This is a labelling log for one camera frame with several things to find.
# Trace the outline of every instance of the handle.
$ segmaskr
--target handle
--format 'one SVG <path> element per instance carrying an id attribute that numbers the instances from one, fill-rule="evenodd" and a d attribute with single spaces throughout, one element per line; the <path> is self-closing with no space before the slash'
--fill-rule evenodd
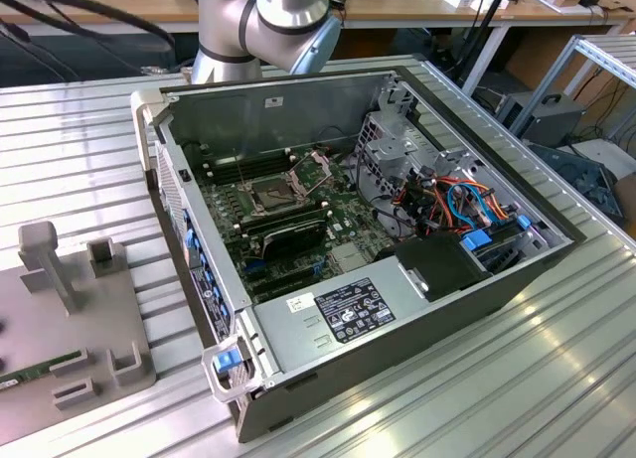
<path id="1" fill-rule="evenodd" d="M 560 93 L 549 93 L 548 95 L 546 95 L 544 97 L 544 99 L 541 101 L 541 103 L 543 105 L 546 105 L 551 100 L 553 100 L 555 103 L 559 103 L 560 102 L 560 98 L 561 98 Z"/>
<path id="2" fill-rule="evenodd" d="M 153 126 L 156 121 L 161 120 L 166 107 L 167 102 L 158 88 L 136 90 L 130 95 L 132 123 L 135 127 L 139 160 L 144 172 L 148 172 L 152 168 L 148 153 L 146 125 Z"/>
<path id="3" fill-rule="evenodd" d="M 214 359 L 219 354 L 227 353 L 238 348 L 239 336 L 233 335 L 229 336 L 221 343 L 208 347 L 205 351 L 203 351 L 201 362 L 204 370 L 206 371 L 208 383 L 210 384 L 210 388 L 212 389 L 215 399 L 221 403 L 230 403 L 231 401 L 235 401 L 246 393 L 258 389 L 262 385 L 262 379 L 258 373 L 254 373 L 254 377 L 250 378 L 247 382 L 240 383 L 231 388 L 225 388 L 221 384 L 217 368 L 214 364 Z"/>

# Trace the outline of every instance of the wooden desk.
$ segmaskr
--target wooden desk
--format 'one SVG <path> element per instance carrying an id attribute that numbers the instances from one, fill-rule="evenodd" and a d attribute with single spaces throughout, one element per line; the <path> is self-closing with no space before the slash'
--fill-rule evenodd
<path id="1" fill-rule="evenodd" d="M 491 25 L 513 23 L 515 26 L 619 24 L 635 17 L 635 13 L 617 11 L 606 22 L 590 13 L 563 15 L 537 0 L 521 0 L 509 4 L 495 15 Z M 383 27 L 452 27 L 471 25 L 475 11 L 453 8 L 442 0 L 347 0 L 348 28 Z"/>
<path id="2" fill-rule="evenodd" d="M 98 0 L 159 24 L 172 33 L 198 31 L 198 6 L 195 0 Z M 50 12 L 43 3 L 31 3 L 43 12 Z M 136 29 L 109 19 L 73 8 L 64 8 L 74 20 L 92 29 L 110 34 L 138 32 Z M 468 27 L 475 12 L 470 8 L 454 9 L 442 0 L 347 0 L 345 28 L 449 28 Z M 0 5 L 0 17 L 20 24 L 31 35 L 54 35 L 60 31 L 34 22 L 31 18 Z M 492 21 L 494 27 L 463 90 L 471 94 L 492 61 L 497 49 L 512 27 L 523 26 L 611 26 L 609 33 L 621 32 L 634 13 L 617 11 L 607 19 L 580 14 L 561 15 L 537 0 L 521 0 L 500 11 Z"/>

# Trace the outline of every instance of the warning label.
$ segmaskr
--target warning label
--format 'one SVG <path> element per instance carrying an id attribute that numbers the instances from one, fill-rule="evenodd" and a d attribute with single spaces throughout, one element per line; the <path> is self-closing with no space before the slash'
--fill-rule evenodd
<path id="1" fill-rule="evenodd" d="M 318 296 L 315 301 L 342 344 L 396 319 L 368 277 Z"/>

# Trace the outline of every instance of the ribbed metal surface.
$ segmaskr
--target ribbed metal surface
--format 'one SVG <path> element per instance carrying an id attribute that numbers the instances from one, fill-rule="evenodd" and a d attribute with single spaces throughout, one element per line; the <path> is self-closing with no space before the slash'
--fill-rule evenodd
<path id="1" fill-rule="evenodd" d="M 53 218 L 65 250 L 103 234 L 124 242 L 159 380 L 0 448 L 0 456 L 633 456 L 634 243 L 433 68 L 397 57 L 327 70 L 396 64 L 498 150 L 587 243 L 499 313 L 239 445 L 198 365 L 201 343 L 144 190 L 127 107 L 133 90 L 178 78 L 1 91 L 0 264 L 15 263 L 17 225 L 41 218 Z M 452 146 L 432 115 L 421 121 Z"/>
<path id="2" fill-rule="evenodd" d="M 636 36 L 583 36 L 575 48 L 636 88 Z"/>

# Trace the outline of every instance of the circuit board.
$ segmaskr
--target circuit board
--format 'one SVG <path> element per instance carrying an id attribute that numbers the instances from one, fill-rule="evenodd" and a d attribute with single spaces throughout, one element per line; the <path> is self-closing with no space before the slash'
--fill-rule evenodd
<path id="1" fill-rule="evenodd" d="M 285 171 L 225 185 L 215 184 L 210 176 L 197 178 L 243 285 L 255 302 L 362 267 L 395 243 L 374 219 L 373 208 L 351 187 L 350 172 L 342 158 L 329 160 L 313 149 L 291 153 L 300 159 L 290 169 L 292 174 Z M 304 247 L 298 246 L 302 237 L 292 237 L 291 247 L 273 260 L 264 259 L 265 251 L 258 250 L 253 236 L 241 234 L 238 228 L 268 216 L 278 218 L 298 211 L 307 213 L 295 218 L 302 217 L 307 224 L 314 220 L 316 228 L 324 229 L 324 237 L 318 231 L 322 238 Z M 292 223 L 281 220 L 279 229 Z"/>
<path id="2" fill-rule="evenodd" d="M 48 361 L 35 364 L 34 366 L 26 367 L 20 371 L 12 372 L 10 374 L 0 377 L 0 390 L 9 388 L 14 385 L 26 383 L 39 379 L 40 377 L 47 376 L 51 373 L 50 368 L 62 362 L 75 359 L 81 355 L 81 351 L 74 351 L 63 356 L 55 357 Z"/>

